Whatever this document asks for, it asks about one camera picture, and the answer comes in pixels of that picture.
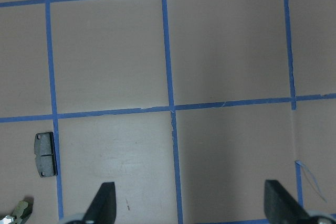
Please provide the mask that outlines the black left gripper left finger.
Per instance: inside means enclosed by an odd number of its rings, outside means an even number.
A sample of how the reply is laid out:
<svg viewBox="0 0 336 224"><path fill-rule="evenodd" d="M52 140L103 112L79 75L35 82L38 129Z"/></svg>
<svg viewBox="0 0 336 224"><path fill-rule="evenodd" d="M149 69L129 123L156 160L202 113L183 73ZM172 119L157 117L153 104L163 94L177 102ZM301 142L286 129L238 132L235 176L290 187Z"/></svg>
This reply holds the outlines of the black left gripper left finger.
<svg viewBox="0 0 336 224"><path fill-rule="evenodd" d="M113 224L117 216L114 182L102 183L82 219L83 223Z"/></svg>

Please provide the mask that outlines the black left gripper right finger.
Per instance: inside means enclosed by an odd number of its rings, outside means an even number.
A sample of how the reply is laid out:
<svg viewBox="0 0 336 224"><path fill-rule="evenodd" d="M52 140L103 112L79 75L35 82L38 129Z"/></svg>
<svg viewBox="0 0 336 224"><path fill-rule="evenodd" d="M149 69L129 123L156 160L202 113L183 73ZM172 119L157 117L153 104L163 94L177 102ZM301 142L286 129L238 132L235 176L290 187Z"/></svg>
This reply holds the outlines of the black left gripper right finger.
<svg viewBox="0 0 336 224"><path fill-rule="evenodd" d="M264 213L269 223L309 223L310 216L277 180L265 180Z"/></svg>

